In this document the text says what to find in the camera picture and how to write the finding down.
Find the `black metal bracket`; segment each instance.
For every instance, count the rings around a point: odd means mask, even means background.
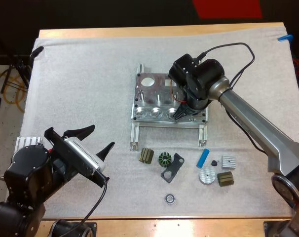
[[[170,183],[184,162],[185,159],[175,153],[173,162],[170,163],[170,165],[160,174],[160,176],[166,180],[166,182]]]

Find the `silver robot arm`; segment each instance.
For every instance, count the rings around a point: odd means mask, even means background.
[[[296,211],[290,222],[282,224],[277,236],[299,237],[299,143],[231,90],[225,76],[210,87],[208,98],[218,100],[267,154],[274,188]]]
[[[229,82],[217,60],[201,61],[209,51],[232,45],[246,46],[253,59]],[[292,141],[232,90],[234,80],[239,79],[254,59],[252,50],[245,43],[219,45],[201,53],[197,58],[185,54],[177,59],[169,70],[169,78],[183,91],[186,102],[179,105],[173,118],[178,120],[197,114],[212,101],[219,101],[253,145],[267,154],[268,172],[274,173],[272,185],[296,212],[290,222],[282,223],[282,226],[272,230],[270,236],[299,237],[299,143]],[[253,139],[262,149],[256,146]]]

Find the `blue block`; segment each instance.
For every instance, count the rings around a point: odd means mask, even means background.
[[[205,160],[206,160],[207,157],[208,157],[209,152],[210,152],[210,151],[209,151],[208,149],[204,149],[204,150],[203,150],[202,155],[201,155],[201,157],[200,157],[200,159],[199,159],[199,161],[198,161],[198,164],[197,164],[197,167],[198,167],[198,168],[200,168],[200,169],[202,168],[202,166],[203,166]]]

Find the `small metal block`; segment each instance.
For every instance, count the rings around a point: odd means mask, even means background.
[[[154,151],[148,148],[143,148],[139,158],[140,162],[150,164],[153,159]]]
[[[224,172],[218,174],[218,182],[221,187],[234,184],[232,172]]]
[[[212,184],[215,180],[214,170],[208,167],[201,169],[199,179],[203,184]]]
[[[235,169],[236,158],[235,156],[222,156],[222,169]]]

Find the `metal fixture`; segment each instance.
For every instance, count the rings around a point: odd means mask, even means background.
[[[174,98],[171,96],[171,84],[168,74],[145,73],[144,64],[138,64],[135,91],[132,105],[132,129],[130,149],[138,151],[140,127],[170,127],[199,129],[198,146],[207,141],[208,109],[185,118],[173,118],[183,92],[172,82]]]

